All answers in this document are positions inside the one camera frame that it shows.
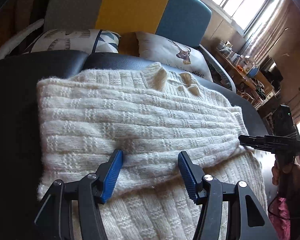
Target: pink fabric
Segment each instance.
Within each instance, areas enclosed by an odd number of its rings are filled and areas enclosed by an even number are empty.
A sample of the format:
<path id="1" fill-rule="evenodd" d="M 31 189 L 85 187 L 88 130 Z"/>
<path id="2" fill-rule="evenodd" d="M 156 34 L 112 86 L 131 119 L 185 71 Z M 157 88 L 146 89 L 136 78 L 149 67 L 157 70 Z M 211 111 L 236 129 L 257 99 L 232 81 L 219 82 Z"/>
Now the pink fabric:
<path id="1" fill-rule="evenodd" d="M 270 211 L 280 217 L 289 218 L 289 210 L 285 198 L 277 198 L 271 205 Z M 290 220 L 284 220 L 269 214 L 269 219 L 277 231 L 280 240 L 290 239 Z"/>

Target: curtain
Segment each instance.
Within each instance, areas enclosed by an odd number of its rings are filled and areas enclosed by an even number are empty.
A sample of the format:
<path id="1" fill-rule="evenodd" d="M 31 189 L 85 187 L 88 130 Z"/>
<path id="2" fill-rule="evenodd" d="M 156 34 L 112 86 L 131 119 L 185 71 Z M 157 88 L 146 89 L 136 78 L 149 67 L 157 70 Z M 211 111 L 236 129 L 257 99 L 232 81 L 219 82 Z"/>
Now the curtain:
<path id="1" fill-rule="evenodd" d="M 271 0 L 248 35 L 251 35 L 241 51 L 250 55 L 257 64 L 268 54 L 281 35 L 287 21 L 290 0 Z"/>

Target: deer antler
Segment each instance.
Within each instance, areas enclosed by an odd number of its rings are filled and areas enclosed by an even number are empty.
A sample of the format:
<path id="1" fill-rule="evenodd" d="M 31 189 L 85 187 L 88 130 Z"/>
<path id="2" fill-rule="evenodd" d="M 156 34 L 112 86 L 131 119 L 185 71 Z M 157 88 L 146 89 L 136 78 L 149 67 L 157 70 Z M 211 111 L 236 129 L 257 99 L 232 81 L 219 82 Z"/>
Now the deer antler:
<path id="1" fill-rule="evenodd" d="M 176 46 L 180 51 L 182 50 L 179 46 L 178 46 L 178 44 L 176 44 L 174 41 L 171 41 L 171 40 L 169 40 L 169 39 L 167 39 L 168 41 L 170 41 L 174 46 Z"/>
<path id="2" fill-rule="evenodd" d="M 186 45 L 184 45 L 186 48 L 187 48 L 187 52 L 191 52 L 191 48 L 190 47 L 188 47 L 188 46 L 186 46 Z"/>

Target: headboard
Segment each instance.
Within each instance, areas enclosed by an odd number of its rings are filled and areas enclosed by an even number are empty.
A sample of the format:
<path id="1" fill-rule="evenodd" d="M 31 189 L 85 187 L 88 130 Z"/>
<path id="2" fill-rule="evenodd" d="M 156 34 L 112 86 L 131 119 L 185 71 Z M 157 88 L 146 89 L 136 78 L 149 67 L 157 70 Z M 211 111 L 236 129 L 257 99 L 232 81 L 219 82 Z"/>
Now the headboard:
<path id="1" fill-rule="evenodd" d="M 144 31 L 198 47 L 210 18 L 200 0 L 50 0 L 44 30 Z"/>

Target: blue headboard panel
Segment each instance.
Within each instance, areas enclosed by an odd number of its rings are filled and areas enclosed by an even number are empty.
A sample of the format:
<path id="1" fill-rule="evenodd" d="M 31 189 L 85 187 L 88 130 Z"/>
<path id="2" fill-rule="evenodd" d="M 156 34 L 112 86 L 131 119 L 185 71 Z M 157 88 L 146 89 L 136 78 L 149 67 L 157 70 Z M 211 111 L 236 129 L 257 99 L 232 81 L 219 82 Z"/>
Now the blue headboard panel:
<path id="1" fill-rule="evenodd" d="M 199 46 L 211 19 L 211 10 L 200 0 L 169 0 L 155 34 Z"/>

